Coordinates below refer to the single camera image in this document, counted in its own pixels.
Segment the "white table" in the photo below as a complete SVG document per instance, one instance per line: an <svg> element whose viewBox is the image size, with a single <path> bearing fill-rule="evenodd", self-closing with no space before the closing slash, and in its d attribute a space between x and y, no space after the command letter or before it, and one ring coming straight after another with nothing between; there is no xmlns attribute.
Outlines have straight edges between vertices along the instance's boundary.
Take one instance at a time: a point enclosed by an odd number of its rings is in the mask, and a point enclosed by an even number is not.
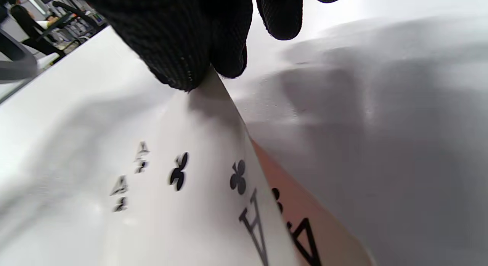
<svg viewBox="0 0 488 266"><path fill-rule="evenodd" d="M249 66L225 81L251 136L379 265L488 262L485 2L305 0L287 42L255 11ZM100 181L173 93L108 28L4 102L0 264L96 264Z"/></svg>

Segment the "knit glove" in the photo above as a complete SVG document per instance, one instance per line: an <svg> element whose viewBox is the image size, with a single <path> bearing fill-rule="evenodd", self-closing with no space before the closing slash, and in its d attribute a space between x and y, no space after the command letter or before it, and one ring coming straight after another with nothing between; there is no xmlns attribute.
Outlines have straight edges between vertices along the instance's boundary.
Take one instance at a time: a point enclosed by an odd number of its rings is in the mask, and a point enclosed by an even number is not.
<svg viewBox="0 0 488 266"><path fill-rule="evenodd" d="M170 87L193 90L210 65L229 78L246 69L252 0L86 1ZM297 36L303 0L256 1L271 36L279 40Z"/></svg>

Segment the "white playing card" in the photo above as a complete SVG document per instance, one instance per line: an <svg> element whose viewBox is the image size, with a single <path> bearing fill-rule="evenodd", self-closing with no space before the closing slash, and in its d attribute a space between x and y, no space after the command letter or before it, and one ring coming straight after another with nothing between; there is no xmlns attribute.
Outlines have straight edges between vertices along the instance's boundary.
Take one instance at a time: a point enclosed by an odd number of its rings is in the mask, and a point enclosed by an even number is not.
<svg viewBox="0 0 488 266"><path fill-rule="evenodd" d="M114 203L104 265L299 265L244 122L214 71L173 97L146 144L148 164L127 173L128 190L117 195L124 208Z"/></svg>

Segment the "gloved hand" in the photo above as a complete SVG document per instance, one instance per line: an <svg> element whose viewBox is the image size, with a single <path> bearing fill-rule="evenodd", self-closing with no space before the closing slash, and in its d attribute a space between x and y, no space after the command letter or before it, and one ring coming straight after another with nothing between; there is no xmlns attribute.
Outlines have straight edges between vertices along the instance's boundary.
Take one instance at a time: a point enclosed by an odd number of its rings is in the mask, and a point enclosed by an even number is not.
<svg viewBox="0 0 488 266"><path fill-rule="evenodd" d="M252 0L86 0L164 84L190 91L212 64L242 74ZM256 0L267 31L289 40L302 27L303 0ZM319 0L334 2L337 0Z"/></svg>

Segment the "playing card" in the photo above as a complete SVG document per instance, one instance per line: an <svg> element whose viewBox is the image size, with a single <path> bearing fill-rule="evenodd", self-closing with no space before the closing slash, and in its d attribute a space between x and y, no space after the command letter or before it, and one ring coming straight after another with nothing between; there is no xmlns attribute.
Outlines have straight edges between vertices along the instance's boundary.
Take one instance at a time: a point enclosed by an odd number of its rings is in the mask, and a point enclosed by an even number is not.
<svg viewBox="0 0 488 266"><path fill-rule="evenodd" d="M303 266L371 266L359 241L253 142Z"/></svg>
<svg viewBox="0 0 488 266"><path fill-rule="evenodd" d="M149 152L108 190L115 194L104 265L299 265L244 122L214 71L173 97L145 144Z"/></svg>

